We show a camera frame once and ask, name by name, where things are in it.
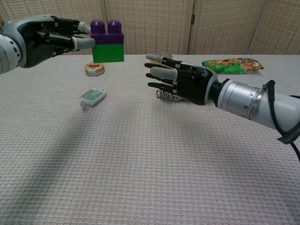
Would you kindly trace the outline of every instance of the green snack package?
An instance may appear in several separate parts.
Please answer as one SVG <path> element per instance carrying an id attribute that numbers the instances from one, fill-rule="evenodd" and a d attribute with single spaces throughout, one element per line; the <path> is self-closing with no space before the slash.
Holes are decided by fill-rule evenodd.
<path id="1" fill-rule="evenodd" d="M 203 61 L 202 65 L 219 74 L 241 74 L 263 69 L 262 64 L 251 58 L 207 60 Z"/>

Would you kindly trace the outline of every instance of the robotic hand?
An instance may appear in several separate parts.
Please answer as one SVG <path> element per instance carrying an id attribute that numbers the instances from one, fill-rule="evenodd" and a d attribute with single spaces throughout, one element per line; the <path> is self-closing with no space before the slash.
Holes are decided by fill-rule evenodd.
<path id="1" fill-rule="evenodd" d="M 30 68 L 50 57 L 95 45 L 92 38 L 73 36 L 78 34 L 90 34 L 90 26 L 53 15 L 5 23 L 0 33 L 0 74 L 17 66 Z"/>
<path id="2" fill-rule="evenodd" d="M 217 74 L 208 68 L 164 56 L 147 54 L 146 58 L 164 64 L 146 63 L 150 87 L 176 94 L 197 105 L 213 101 L 215 106 L 235 115 L 276 129 L 279 140 L 291 144 L 300 161 L 300 153 L 293 141 L 300 135 L 300 98 L 275 93 L 273 80 L 262 88 L 226 79 L 220 83 Z"/>

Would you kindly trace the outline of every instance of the purple lego brick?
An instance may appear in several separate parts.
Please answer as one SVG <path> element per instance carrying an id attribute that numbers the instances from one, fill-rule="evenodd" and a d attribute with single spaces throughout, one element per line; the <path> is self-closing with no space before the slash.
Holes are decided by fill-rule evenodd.
<path id="1" fill-rule="evenodd" d="M 95 39 L 97 45 L 124 43 L 122 24 L 118 20 L 110 20 L 108 22 L 108 30 L 105 30 L 103 21 L 93 20 L 90 23 L 90 31 L 90 37 Z"/>

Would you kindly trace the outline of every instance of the gray carpet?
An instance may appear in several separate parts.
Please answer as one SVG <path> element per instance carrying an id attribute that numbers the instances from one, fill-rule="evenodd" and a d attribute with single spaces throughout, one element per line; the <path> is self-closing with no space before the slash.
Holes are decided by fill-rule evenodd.
<path id="1" fill-rule="evenodd" d="M 229 56 L 174 56 L 200 63 Z M 299 56 L 220 75 L 300 94 Z M 0 77 L 0 224 L 300 224 L 300 164 L 279 133 L 213 104 L 157 99 L 144 56 L 59 56 Z M 107 97 L 83 112 L 92 87 Z"/>

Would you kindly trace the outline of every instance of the small green box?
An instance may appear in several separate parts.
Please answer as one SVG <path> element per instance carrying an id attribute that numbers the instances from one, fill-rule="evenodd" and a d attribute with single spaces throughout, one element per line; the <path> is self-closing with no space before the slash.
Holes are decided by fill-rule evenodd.
<path id="1" fill-rule="evenodd" d="M 92 52 L 94 63 L 124 62 L 124 44 L 95 45 Z"/>

